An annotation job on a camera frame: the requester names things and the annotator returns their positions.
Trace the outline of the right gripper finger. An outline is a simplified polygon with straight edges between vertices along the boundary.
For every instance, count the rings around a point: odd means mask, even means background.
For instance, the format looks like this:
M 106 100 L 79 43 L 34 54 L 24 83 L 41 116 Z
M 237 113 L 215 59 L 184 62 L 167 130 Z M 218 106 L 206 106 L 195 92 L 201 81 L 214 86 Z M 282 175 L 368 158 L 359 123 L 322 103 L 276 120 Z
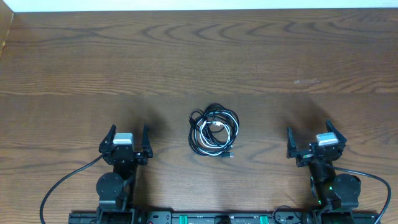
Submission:
M 297 145 L 291 128 L 287 128 L 287 157 L 296 157 Z
M 346 138 L 334 127 L 329 119 L 325 121 L 325 125 L 328 132 L 333 133 L 339 142 L 346 143 Z

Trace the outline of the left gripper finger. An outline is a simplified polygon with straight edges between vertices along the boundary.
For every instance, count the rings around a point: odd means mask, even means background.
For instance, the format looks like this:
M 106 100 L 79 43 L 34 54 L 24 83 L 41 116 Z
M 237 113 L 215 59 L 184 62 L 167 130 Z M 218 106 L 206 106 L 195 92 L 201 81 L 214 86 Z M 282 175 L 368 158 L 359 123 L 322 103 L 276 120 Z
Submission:
M 149 141 L 149 128 L 146 125 L 144 125 L 143 130 L 142 130 L 141 147 L 146 152 L 152 152 L 152 147 L 151 147 L 150 141 Z
M 116 125 L 113 124 L 107 133 L 107 135 L 104 137 L 104 139 L 101 141 L 99 144 L 100 149 L 106 149 L 108 146 L 112 145 L 114 135 L 116 134 Z

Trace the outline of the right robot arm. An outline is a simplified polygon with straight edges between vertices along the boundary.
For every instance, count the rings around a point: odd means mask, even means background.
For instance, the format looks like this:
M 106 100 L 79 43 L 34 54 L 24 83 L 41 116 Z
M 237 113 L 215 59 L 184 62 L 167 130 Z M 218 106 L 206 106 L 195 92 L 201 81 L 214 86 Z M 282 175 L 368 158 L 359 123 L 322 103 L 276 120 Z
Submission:
M 293 131 L 287 129 L 287 158 L 294 158 L 297 167 L 309 167 L 311 190 L 320 204 L 303 214 L 303 223 L 354 223 L 353 209 L 359 206 L 361 181 L 351 174 L 336 174 L 333 161 L 342 156 L 346 138 L 325 122 L 327 132 L 316 135 L 316 141 L 308 149 L 300 150 Z

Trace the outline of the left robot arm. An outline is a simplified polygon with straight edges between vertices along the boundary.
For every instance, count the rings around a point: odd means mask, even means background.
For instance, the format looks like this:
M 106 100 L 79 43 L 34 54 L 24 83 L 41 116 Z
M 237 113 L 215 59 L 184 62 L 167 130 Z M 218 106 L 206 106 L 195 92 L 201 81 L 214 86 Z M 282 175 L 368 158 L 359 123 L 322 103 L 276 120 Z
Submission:
M 103 174 L 96 184 L 99 195 L 96 223 L 147 223 L 147 212 L 132 205 L 137 168 L 148 164 L 153 157 L 147 126 L 142 130 L 141 147 L 135 150 L 134 135 L 117 133 L 112 125 L 99 145 L 99 152 L 113 166 L 113 171 Z

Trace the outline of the cardboard panel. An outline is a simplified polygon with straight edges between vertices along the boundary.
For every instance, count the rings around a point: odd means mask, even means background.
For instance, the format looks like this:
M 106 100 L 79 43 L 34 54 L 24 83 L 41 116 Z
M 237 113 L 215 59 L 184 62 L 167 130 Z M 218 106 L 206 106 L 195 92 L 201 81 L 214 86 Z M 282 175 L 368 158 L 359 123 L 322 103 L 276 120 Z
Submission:
M 0 2 L 0 54 L 6 45 L 6 39 L 9 35 L 11 24 L 14 18 L 14 12 L 1 0 Z

